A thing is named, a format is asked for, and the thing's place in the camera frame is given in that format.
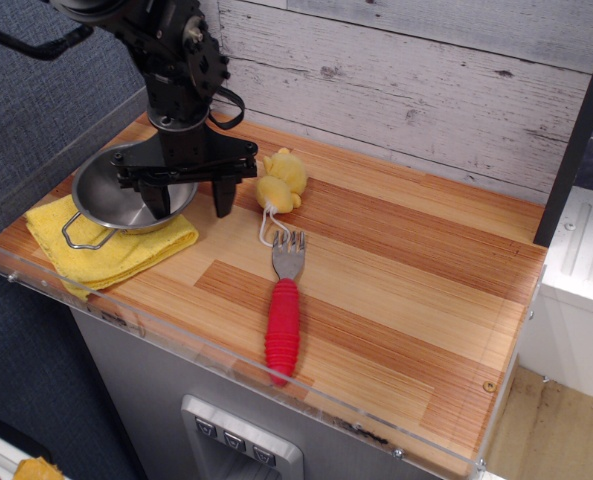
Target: yellow object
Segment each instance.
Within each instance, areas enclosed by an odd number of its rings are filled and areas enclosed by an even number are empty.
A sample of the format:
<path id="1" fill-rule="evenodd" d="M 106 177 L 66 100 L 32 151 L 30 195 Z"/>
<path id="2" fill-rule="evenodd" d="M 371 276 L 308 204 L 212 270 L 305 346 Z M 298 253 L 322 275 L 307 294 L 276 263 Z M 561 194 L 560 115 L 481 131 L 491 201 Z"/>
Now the yellow object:
<path id="1" fill-rule="evenodd" d="M 307 186 L 307 172 L 300 158 L 281 148 L 263 159 L 266 176 L 256 184 L 256 200 L 261 207 L 274 207 L 273 213 L 289 213 L 300 207 Z"/>
<path id="2" fill-rule="evenodd" d="M 63 226 L 78 210 L 71 195 L 25 214 L 27 228 L 65 278 L 100 290 L 142 272 L 180 250 L 193 245 L 198 231 L 185 217 L 178 215 L 164 227 L 143 234 L 117 232 L 98 250 L 75 250 L 65 241 Z M 97 244 L 109 229 L 82 215 L 71 224 L 68 233 L 76 243 Z M 70 282 L 67 290 L 85 300 L 89 292 Z"/>
<path id="3" fill-rule="evenodd" d="M 63 474 L 43 457 L 29 458 L 18 464 L 12 480 L 64 480 Z"/>

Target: fork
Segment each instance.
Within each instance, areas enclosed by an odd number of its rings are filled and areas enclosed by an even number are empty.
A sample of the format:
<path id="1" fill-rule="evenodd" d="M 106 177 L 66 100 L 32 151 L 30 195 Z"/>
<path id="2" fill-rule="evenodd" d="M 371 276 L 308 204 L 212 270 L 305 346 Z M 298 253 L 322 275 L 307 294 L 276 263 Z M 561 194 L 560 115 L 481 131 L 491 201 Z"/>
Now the fork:
<path id="1" fill-rule="evenodd" d="M 265 359 L 272 370 L 291 377 L 298 361 L 300 343 L 298 287 L 294 279 L 305 263 L 305 232 L 276 232 L 272 245 L 272 264 L 278 282 L 272 292 L 269 322 L 265 335 Z M 283 386 L 287 380 L 271 376 L 274 384 Z"/>

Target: wooden cutting board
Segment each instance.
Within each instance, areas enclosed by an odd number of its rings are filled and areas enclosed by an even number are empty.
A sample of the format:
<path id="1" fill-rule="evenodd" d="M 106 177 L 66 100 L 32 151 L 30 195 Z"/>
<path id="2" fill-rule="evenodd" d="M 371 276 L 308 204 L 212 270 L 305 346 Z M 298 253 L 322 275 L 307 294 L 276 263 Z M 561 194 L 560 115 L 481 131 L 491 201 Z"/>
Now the wooden cutting board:
<path id="1" fill-rule="evenodd" d="M 112 144 L 152 134 L 143 116 Z M 287 147 L 310 176 L 301 208 L 279 216 L 308 235 L 299 279 L 301 386 L 283 393 L 365 441 L 402 447 L 445 476 L 467 475 L 469 467 L 443 450 L 474 461 L 490 427 L 546 254 L 532 244 L 542 207 L 249 123 L 233 135 L 259 145 L 259 175 L 263 156 Z M 70 193 L 71 181 L 42 202 Z M 184 212 L 198 242 L 104 290 L 106 297 L 90 295 L 84 308 L 228 363 L 258 388 L 276 388 L 253 367 L 264 363 L 276 281 L 270 249 L 258 241 L 255 183 L 239 185 L 223 219 L 201 185 Z M 0 235 L 0 248 L 30 262 L 0 255 L 1 267 L 64 298 L 57 280 L 32 268 L 53 270 L 24 219 Z"/>

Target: control panel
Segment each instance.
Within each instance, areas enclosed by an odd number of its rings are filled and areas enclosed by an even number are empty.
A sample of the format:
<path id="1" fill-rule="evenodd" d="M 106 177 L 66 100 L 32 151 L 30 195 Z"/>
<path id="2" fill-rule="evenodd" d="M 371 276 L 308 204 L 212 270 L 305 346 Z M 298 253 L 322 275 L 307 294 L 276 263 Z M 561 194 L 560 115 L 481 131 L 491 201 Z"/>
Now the control panel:
<path id="1" fill-rule="evenodd" d="M 293 443 L 192 395 L 182 410 L 203 480 L 242 478 L 266 470 L 263 478 L 303 480 L 303 454 Z"/>

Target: wooden floor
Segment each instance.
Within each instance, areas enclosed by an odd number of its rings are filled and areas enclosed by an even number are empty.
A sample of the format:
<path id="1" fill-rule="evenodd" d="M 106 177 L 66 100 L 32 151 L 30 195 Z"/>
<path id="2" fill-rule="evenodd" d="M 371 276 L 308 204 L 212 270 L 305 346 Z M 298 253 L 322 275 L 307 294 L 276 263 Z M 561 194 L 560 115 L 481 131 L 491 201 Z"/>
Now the wooden floor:
<path id="1" fill-rule="evenodd" d="M 519 368 L 486 460 L 505 480 L 593 479 L 593 397 Z"/>

